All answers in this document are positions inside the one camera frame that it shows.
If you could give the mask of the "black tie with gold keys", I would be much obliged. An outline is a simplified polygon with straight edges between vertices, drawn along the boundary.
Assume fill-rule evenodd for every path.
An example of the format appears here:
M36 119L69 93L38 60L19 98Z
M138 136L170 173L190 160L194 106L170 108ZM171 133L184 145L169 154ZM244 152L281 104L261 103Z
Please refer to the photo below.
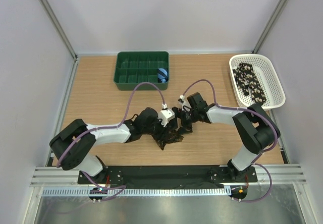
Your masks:
M176 130L165 130L159 133L152 134L153 139L161 150L164 150L167 144L182 142L183 136Z

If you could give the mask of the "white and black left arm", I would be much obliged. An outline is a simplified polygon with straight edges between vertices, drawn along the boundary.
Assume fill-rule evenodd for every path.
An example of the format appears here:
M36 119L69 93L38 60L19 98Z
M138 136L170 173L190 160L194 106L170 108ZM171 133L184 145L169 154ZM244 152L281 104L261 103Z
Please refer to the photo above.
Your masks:
M49 145L58 160L58 167L65 171L78 169L100 184L106 180L107 172L102 161L89 153L94 146L130 143L143 135L150 135L158 147L164 149L167 144L183 140L177 127L178 121L172 110L157 112L148 107L121 125L91 125L76 119L57 134Z

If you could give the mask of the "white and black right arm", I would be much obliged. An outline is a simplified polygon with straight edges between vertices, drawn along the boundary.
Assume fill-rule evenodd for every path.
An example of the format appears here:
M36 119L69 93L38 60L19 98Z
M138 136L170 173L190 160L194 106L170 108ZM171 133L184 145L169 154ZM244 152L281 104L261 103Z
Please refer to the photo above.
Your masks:
M271 120L259 103L247 108L207 104L200 93L188 98L181 95L180 107L173 107L175 117L180 119L179 134L192 133L192 124L226 124L236 127L243 146L236 156L227 163L227 175L238 182L245 178L250 166L265 152L274 148L281 135L279 128Z

